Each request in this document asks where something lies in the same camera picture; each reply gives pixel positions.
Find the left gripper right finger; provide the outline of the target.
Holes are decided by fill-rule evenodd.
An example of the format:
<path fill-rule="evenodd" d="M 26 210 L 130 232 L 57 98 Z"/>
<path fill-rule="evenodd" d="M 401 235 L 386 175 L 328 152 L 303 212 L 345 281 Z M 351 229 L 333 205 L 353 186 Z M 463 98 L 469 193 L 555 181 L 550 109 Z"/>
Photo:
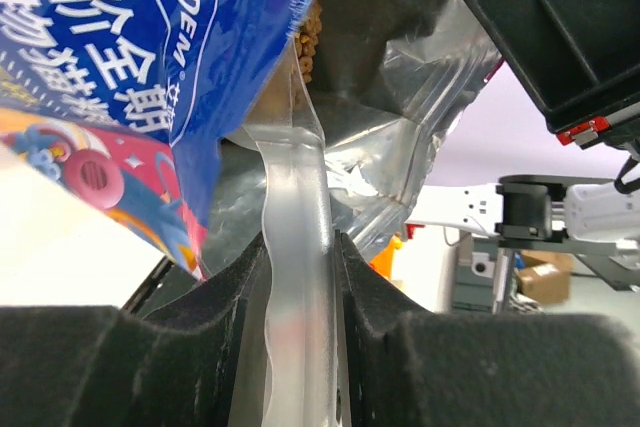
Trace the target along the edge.
<path fill-rule="evenodd" d="M 348 235 L 342 303 L 346 426 L 635 426 L 639 351 L 603 316 L 433 313 L 377 274 Z"/>

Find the cardboard box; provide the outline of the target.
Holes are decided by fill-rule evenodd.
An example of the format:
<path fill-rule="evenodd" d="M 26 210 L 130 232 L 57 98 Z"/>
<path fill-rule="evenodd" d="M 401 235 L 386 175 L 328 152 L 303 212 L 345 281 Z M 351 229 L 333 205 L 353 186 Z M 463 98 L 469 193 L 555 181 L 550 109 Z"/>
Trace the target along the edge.
<path fill-rule="evenodd" d="M 554 305 L 570 297 L 574 257 L 559 252 L 521 250 L 524 267 L 516 271 L 519 289 L 542 305 Z"/>

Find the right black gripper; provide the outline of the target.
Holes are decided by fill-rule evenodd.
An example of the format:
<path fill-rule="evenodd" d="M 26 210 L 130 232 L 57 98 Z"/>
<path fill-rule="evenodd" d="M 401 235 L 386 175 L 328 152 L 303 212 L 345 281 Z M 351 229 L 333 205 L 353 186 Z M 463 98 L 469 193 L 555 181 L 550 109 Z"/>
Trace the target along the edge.
<path fill-rule="evenodd" d="M 586 125 L 621 147 L 639 136 L 639 0 L 464 0 L 564 139 Z"/>

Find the pink pet food bag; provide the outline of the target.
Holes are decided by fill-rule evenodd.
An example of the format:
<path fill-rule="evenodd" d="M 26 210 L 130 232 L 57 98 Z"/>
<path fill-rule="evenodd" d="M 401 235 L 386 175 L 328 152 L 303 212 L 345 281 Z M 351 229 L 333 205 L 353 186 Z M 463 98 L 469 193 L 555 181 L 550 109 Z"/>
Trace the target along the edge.
<path fill-rule="evenodd" d="M 319 0 L 307 91 L 335 228 L 406 221 L 498 51 L 463 0 Z M 197 278 L 260 228 L 245 119 L 312 0 L 1 0 L 1 140 Z"/>

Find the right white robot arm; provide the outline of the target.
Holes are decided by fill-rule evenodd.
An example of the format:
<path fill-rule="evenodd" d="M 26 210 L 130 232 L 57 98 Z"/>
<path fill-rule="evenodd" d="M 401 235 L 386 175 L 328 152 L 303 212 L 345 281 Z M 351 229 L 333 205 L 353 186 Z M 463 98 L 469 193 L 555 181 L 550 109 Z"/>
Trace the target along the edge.
<path fill-rule="evenodd" d="M 639 234 L 639 0 L 464 0 L 564 146 L 628 155 L 611 180 L 511 175 L 427 186 L 409 216 L 507 250 L 612 256 Z"/>

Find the clear plastic scoop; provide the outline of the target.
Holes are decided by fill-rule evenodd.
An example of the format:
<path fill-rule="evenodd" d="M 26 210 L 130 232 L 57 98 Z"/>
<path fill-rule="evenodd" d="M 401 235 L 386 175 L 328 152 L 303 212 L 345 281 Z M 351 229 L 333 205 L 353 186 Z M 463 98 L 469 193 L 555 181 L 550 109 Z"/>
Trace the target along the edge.
<path fill-rule="evenodd" d="M 293 47 L 244 130 L 265 168 L 261 233 L 269 255 L 264 339 L 245 342 L 232 426 L 333 426 L 338 394 L 337 306 L 324 133 Z"/>

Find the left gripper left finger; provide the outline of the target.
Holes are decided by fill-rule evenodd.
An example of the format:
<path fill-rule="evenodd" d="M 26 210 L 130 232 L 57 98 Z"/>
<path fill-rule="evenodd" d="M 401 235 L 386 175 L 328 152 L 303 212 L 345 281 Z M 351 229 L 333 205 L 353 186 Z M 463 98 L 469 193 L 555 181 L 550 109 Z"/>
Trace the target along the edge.
<path fill-rule="evenodd" d="M 269 282 L 256 237 L 144 318 L 105 306 L 3 308 L 2 424 L 259 425 Z"/>

